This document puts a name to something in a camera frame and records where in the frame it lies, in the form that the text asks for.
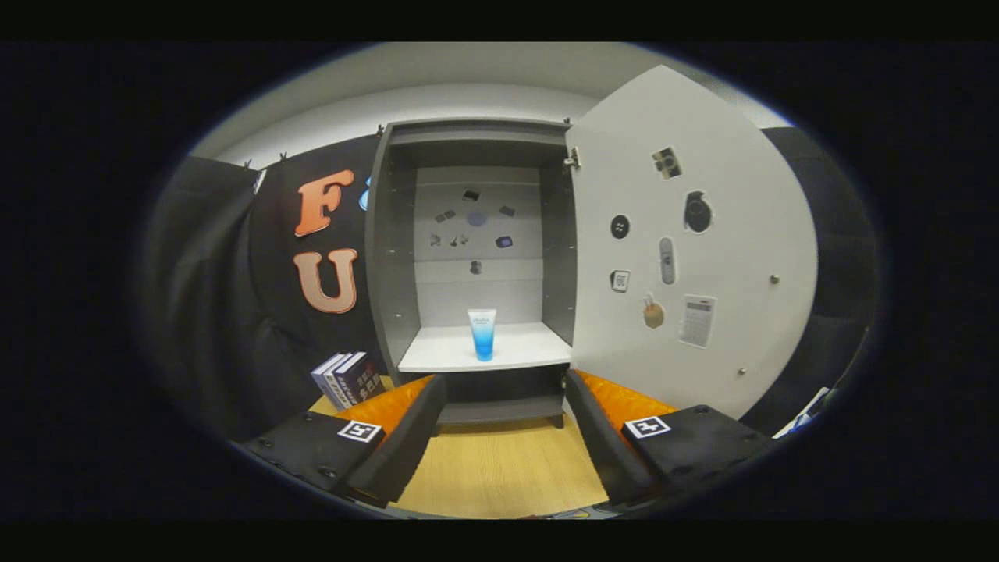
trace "cabinet shelf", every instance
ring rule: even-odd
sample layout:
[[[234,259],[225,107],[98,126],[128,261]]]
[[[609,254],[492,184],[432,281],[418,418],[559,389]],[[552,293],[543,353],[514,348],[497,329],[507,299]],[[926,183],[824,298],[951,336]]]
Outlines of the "cabinet shelf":
[[[498,324],[493,360],[476,358],[469,326],[423,327],[399,370],[410,373],[496,371],[568,363],[572,349],[544,323]]]
[[[551,418],[562,414],[562,396],[534,396],[517,400],[489,402],[453,402],[445,406],[438,418],[439,425],[478,424],[498,421],[518,421]]]

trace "cabinet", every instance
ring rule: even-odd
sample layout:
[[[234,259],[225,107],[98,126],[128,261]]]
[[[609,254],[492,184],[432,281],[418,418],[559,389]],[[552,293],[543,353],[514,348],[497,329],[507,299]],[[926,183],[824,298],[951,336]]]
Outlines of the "cabinet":
[[[560,414],[566,366],[737,419],[787,363],[814,296],[814,225],[787,163],[735,107],[665,67],[571,125],[388,124],[367,221],[390,373],[443,373],[448,423]],[[700,300],[702,346],[683,337]],[[491,362],[476,359],[469,308],[498,310]],[[527,379],[527,395],[504,393]]]

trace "hand sticker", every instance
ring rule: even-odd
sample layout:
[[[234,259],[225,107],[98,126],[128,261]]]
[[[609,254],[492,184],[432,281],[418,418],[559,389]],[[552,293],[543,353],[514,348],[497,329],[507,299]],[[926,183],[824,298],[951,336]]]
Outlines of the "hand sticker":
[[[666,320],[666,314],[662,311],[662,307],[659,303],[652,300],[651,293],[645,295],[645,306],[642,310],[642,316],[645,318],[645,326],[654,330],[662,325]]]

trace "door hinge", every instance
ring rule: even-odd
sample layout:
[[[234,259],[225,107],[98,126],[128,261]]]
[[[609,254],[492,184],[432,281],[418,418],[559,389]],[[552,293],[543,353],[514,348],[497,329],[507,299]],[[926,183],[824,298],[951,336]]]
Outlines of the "door hinge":
[[[579,149],[574,146],[568,151],[568,158],[562,161],[562,170],[566,174],[570,168],[579,169]]]

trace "orange letter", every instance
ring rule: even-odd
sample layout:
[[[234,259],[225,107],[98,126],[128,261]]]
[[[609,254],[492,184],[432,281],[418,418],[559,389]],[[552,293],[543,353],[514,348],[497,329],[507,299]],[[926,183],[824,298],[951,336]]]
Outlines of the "orange letter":
[[[299,188],[302,194],[302,222],[295,228],[296,236],[306,236],[330,226],[324,207],[336,211],[340,205],[340,188],[354,183],[354,172],[344,170],[332,176],[311,181]]]
[[[299,268],[299,281],[302,282],[302,294],[313,308],[320,312],[343,314],[354,308],[358,300],[357,287],[354,286],[354,260],[358,259],[356,250],[334,250],[330,252],[330,261],[337,266],[337,278],[340,280],[340,294],[330,298],[323,292],[319,281],[319,262],[323,256],[315,252],[307,252],[295,256],[295,266]]]

